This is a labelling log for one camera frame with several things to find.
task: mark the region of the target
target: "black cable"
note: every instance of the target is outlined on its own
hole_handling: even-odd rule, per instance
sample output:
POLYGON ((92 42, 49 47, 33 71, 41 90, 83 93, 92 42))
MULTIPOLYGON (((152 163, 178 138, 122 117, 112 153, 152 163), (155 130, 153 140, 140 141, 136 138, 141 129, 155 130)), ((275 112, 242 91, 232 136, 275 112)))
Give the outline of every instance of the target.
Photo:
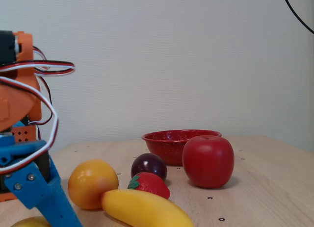
POLYGON ((303 20, 298 16, 298 14, 294 11, 294 9, 292 8, 292 6, 290 5, 290 2, 288 0, 285 0, 287 5, 289 6, 290 10, 292 11, 292 13, 295 15, 295 17, 301 22, 301 24, 304 25, 304 27, 306 27, 308 29, 308 31, 310 31, 312 34, 314 34, 314 31, 307 26, 306 23, 303 22, 303 20))

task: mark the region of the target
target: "screw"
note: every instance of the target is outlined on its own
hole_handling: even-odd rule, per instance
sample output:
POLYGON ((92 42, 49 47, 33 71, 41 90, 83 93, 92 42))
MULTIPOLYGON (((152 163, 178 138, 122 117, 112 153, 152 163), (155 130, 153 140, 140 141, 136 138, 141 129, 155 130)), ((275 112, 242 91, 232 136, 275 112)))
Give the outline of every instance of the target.
POLYGON ((27 176, 27 179, 30 180, 30 181, 33 181, 33 180, 35 180, 35 175, 34 174, 29 174, 27 176))
POLYGON ((22 188, 22 186, 21 186, 20 183, 16 183, 16 184, 14 185, 14 188, 15 188, 16 190, 20 190, 20 189, 22 188))

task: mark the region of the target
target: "banana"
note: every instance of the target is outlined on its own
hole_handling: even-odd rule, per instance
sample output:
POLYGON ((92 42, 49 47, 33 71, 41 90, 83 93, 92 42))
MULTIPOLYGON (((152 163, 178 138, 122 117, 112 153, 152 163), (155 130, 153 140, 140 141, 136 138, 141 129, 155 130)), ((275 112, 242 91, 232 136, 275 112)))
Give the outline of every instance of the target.
POLYGON ((193 227, 188 215, 158 195, 140 190, 104 193, 102 207, 110 216, 133 227, 193 227))

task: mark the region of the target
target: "red apple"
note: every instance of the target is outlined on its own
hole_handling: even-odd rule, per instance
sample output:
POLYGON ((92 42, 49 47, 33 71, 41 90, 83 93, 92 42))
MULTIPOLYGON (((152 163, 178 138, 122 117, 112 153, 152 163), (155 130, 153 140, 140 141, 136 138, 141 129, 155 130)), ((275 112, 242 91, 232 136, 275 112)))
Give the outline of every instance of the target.
POLYGON ((196 185, 219 188, 232 175, 235 155, 225 138, 201 135, 191 138, 183 149, 182 162, 185 173, 196 185))

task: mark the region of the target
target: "table surface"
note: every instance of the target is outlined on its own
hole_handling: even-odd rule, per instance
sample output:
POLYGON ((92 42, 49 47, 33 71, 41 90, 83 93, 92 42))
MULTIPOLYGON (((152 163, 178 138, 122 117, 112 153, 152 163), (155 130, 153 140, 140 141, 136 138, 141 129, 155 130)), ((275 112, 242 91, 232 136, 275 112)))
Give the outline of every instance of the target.
MULTIPOLYGON (((168 167, 170 200, 180 206, 196 227, 313 227, 314 154, 266 136, 226 137, 235 151, 235 169, 220 189, 190 184, 182 167, 168 167)), ((118 173, 120 188, 127 188, 134 158, 149 152, 144 141, 85 142, 52 154, 67 192, 72 170, 81 162, 101 158, 118 173)), ((103 211, 74 206, 84 227, 128 226, 103 211)), ((40 215, 18 200, 0 203, 0 226, 40 215)))

